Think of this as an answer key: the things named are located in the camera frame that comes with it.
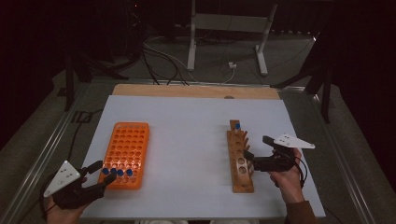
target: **blue object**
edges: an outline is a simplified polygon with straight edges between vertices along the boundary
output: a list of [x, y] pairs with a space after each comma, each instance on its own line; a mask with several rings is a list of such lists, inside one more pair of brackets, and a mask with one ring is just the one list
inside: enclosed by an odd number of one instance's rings
[[122, 171], [122, 170], [118, 170], [118, 171], [117, 171], [117, 175], [123, 176], [123, 171]]
[[133, 172], [131, 169], [128, 169], [128, 170], [126, 170], [126, 174], [127, 174], [128, 176], [131, 176], [131, 175], [134, 174], [134, 172]]
[[104, 175], [110, 174], [110, 172], [108, 171], [107, 168], [103, 168], [103, 169], [102, 169], [102, 173], [103, 173]]

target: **white tabletop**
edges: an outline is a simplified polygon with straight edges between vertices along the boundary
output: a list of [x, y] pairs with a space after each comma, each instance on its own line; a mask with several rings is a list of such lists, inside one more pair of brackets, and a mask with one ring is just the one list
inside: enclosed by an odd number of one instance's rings
[[[242, 130], [248, 131], [249, 151], [256, 156], [272, 155], [263, 135], [295, 136], [281, 100], [109, 96], [83, 166], [104, 158], [115, 123], [147, 122], [150, 137], [143, 183], [140, 190], [107, 189], [82, 217], [284, 217], [280, 191], [267, 173], [253, 175], [254, 193], [233, 193], [226, 137], [230, 119], [239, 119]], [[99, 172], [89, 175], [85, 186], [95, 184], [98, 176]], [[315, 215], [324, 217], [309, 171], [304, 196]]]

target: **orange tray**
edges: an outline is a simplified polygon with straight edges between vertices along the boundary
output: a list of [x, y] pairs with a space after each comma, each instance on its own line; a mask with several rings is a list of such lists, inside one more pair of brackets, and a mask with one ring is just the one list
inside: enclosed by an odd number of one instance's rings
[[146, 150], [149, 142], [149, 125], [143, 122], [118, 122], [114, 125], [108, 143], [98, 183], [110, 173], [117, 179], [108, 189], [140, 189], [142, 185]]

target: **brown sleeve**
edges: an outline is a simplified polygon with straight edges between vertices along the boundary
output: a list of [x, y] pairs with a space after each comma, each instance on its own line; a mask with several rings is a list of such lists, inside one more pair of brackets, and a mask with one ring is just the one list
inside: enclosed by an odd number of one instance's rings
[[318, 224], [314, 211], [309, 201], [301, 203], [287, 203], [288, 220], [290, 224]]

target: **white metal stand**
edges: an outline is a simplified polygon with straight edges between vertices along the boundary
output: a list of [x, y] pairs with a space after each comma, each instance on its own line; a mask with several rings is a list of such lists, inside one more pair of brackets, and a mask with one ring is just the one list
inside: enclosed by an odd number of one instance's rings
[[191, 7], [191, 42], [189, 59], [187, 68], [189, 71], [194, 70], [195, 66], [195, 30], [208, 29], [208, 30], [225, 30], [225, 31], [242, 31], [242, 32], [255, 32], [262, 33], [262, 42], [256, 46], [257, 60], [259, 62], [260, 73], [267, 75], [268, 70], [265, 65], [264, 50], [265, 42], [267, 41], [268, 34], [270, 33], [272, 21], [276, 12], [276, 4], [272, 5], [270, 15], [267, 18], [262, 17], [246, 17], [246, 16], [233, 16], [233, 15], [217, 15], [217, 14], [201, 14], [195, 12], [195, 0], [192, 0]]

